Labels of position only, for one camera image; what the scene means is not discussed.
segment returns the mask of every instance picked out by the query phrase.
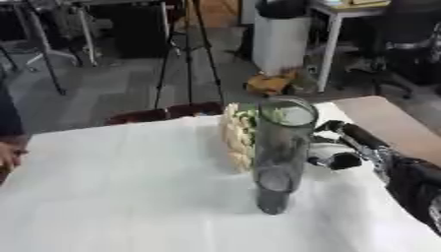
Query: chair base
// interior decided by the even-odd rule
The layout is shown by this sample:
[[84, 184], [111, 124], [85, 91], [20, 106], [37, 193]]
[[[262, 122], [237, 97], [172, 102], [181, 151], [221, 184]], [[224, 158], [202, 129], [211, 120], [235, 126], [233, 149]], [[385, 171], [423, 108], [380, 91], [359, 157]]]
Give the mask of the chair base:
[[348, 79], [337, 87], [338, 90], [343, 90], [345, 87], [352, 85], [357, 80], [369, 79], [368, 83], [372, 85], [376, 95], [383, 95], [383, 86], [388, 86], [402, 90], [405, 93], [403, 94], [402, 98], [412, 98], [413, 91], [411, 88], [392, 80], [390, 73], [387, 71], [369, 72], [363, 69], [350, 69], [347, 71], [347, 76]]

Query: sleeve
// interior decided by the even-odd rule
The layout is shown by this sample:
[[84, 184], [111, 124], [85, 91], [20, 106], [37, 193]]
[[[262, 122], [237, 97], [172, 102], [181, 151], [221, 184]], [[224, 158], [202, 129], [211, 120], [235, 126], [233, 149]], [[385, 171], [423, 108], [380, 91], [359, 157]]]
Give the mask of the sleeve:
[[0, 137], [24, 135], [22, 120], [8, 90], [0, 83]]

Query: glass cup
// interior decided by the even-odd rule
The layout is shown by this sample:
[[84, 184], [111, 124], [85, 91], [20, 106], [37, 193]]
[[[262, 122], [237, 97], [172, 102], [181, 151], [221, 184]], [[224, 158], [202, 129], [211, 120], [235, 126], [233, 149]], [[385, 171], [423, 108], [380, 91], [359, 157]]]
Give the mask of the glass cup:
[[277, 215], [297, 190], [307, 159], [317, 109], [307, 101], [277, 98], [259, 105], [254, 179], [257, 205]]

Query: tripod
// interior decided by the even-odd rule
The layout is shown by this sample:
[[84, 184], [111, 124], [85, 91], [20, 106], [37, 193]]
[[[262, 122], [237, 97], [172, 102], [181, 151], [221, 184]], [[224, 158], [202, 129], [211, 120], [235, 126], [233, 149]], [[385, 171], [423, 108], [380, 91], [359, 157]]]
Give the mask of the tripod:
[[[202, 35], [203, 42], [204, 42], [203, 46], [204, 46], [205, 50], [207, 51], [207, 56], [209, 58], [210, 67], [212, 68], [213, 76], [215, 78], [215, 84], [218, 87], [218, 93], [220, 96], [220, 103], [223, 104], [221, 80], [219, 78], [218, 71], [215, 66], [215, 60], [213, 58], [213, 53], [211, 50], [212, 46], [211, 46], [210, 41], [207, 37], [207, 31], [205, 28], [204, 20], [202, 19], [201, 9], [199, 7], [199, 0], [184, 0], [183, 6], [179, 0], [179, 2], [175, 5], [175, 7], [178, 10], [183, 11], [185, 13], [185, 16], [184, 16], [184, 23], [185, 23], [185, 34], [184, 34], [185, 35], [185, 48], [184, 48], [184, 51], [185, 51], [185, 62], [187, 65], [188, 103], [190, 105], [193, 105], [193, 66], [192, 66], [193, 57], [191, 55], [191, 52], [194, 49], [196, 49], [196, 48], [190, 47], [190, 31], [189, 31], [190, 30], [190, 15], [189, 15], [190, 1], [192, 1], [192, 3], [193, 3], [196, 17], [197, 17], [198, 23], [199, 23], [199, 29], [201, 31], [201, 35]], [[166, 51], [165, 51], [164, 58], [162, 60], [162, 67], [160, 70], [159, 81], [157, 83], [157, 97], [155, 100], [155, 108], [158, 108], [160, 93], [163, 88], [163, 80], [165, 77], [165, 69], [166, 69], [166, 65], [167, 65], [167, 61], [168, 61], [168, 55], [169, 55], [170, 49], [173, 47], [172, 39], [173, 39], [173, 35], [174, 35], [175, 23], [176, 22], [171, 23], [170, 28], [169, 28], [169, 32], [168, 32], [168, 38], [166, 41]]]

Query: robotic hand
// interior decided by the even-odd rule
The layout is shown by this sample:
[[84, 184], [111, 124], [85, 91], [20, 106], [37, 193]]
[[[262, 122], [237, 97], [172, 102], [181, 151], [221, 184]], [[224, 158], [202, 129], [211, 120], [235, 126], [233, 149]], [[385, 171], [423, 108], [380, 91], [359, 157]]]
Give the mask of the robotic hand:
[[[386, 183], [386, 189], [395, 200], [441, 236], [441, 167], [426, 160], [406, 157], [354, 124], [331, 120], [315, 130], [316, 133], [324, 131], [340, 136], [338, 140], [327, 139], [327, 143], [343, 144], [355, 150], [355, 154], [334, 156], [332, 169], [360, 166], [360, 162], [354, 161], [355, 156], [371, 160], [374, 171]], [[322, 164], [316, 158], [310, 158], [309, 162]]]

